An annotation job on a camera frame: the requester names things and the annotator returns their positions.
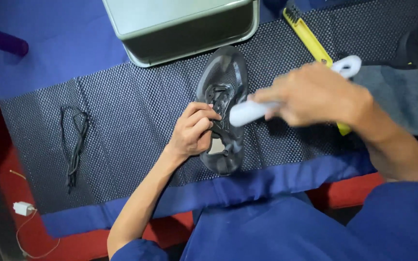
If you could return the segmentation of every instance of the purple object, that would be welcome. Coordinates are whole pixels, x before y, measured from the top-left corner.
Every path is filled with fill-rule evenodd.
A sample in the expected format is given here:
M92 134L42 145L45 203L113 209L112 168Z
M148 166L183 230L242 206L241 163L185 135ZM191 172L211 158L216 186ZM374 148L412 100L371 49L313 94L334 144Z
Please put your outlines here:
M28 53L28 44L20 38L0 31L0 50L23 57Z

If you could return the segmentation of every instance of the blue shirt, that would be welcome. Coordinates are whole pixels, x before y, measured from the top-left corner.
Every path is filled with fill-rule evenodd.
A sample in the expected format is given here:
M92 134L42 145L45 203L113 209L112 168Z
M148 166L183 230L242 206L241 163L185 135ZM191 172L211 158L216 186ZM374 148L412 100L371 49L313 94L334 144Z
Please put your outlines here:
M111 261L167 260L154 242L133 240ZM206 209L183 261L418 261L418 183L376 187L343 226L293 196Z

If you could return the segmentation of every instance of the charger cable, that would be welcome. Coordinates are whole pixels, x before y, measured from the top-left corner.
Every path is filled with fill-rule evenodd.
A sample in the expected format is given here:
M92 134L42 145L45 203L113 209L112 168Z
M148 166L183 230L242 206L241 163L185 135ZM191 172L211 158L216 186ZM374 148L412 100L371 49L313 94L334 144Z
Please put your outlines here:
M9 172L14 173L15 175L18 175L18 176L20 176L20 177L22 177L22 178L26 179L26 177L25 177L24 175L21 175L20 173L17 173L16 171L13 171L12 169L10 169L10 170L9 170ZM22 229L22 227L23 227L26 223L28 223L30 220L32 220L32 218L35 216L36 212L38 211L36 208L34 208L34 207L32 207L32 206L28 207L28 209L29 209L29 210L32 210L32 211L33 211L33 214L32 214L32 216L31 216L29 219L27 219L25 222L23 222L23 223L22 223L22 225L20 225L20 227L17 229L17 232L15 233L15 239L17 240L17 244L19 245L19 248L20 248L20 250L22 251L22 254L23 254L24 256L28 256L28 257L33 258L33 259L44 258L44 257L48 256L49 254L51 254L51 252L53 252L53 251L54 251L54 250L55 250L55 249L59 246L59 243L61 242L61 239L59 238L59 239L58 239L58 243L55 245L55 247L53 247L53 248L52 248L49 252L45 253L44 255L41 255L41 256L32 256L31 254L27 253L27 251L25 251L25 250L22 248L22 246L20 245L20 241L19 241L19 231L20 231L20 229Z

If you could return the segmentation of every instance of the person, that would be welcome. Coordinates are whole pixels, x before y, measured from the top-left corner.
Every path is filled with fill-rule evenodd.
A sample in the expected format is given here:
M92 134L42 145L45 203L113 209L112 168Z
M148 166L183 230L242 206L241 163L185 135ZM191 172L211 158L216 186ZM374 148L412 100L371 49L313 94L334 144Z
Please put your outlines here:
M267 120L279 116L290 126L349 125L366 143L386 183L367 196L346 226L295 195L206 208L181 260L418 261L418 142L380 109L367 89L313 63L277 77L250 98L280 102ZM112 261L167 260L154 242L141 239L144 228L172 172L208 149L211 121L220 119L210 104L188 105L156 164L113 224L107 240Z

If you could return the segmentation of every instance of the gray towel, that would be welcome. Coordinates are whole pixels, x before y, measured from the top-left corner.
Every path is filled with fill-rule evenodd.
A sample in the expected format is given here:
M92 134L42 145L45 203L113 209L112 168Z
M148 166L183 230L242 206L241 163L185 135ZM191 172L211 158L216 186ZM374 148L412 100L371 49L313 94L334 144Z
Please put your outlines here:
M391 119L418 136L418 70L369 65L353 80L368 88Z

